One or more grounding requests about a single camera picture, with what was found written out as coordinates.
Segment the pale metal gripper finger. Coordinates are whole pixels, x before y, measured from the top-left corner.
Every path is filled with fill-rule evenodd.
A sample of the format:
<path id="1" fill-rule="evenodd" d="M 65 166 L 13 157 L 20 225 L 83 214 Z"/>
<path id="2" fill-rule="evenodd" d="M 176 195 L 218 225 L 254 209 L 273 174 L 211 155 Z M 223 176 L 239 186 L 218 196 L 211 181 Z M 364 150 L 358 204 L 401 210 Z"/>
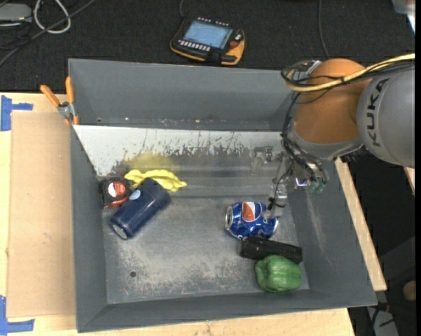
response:
<path id="1" fill-rule="evenodd" d="M 275 187 L 275 206 L 284 208 L 288 203 L 288 190 L 285 182 L 277 183 Z"/>
<path id="2" fill-rule="evenodd" d="M 277 202 L 277 199 L 274 197 L 269 197 L 266 208 L 266 219 L 272 220 L 274 218 L 279 218 L 281 215 L 281 205 Z"/>

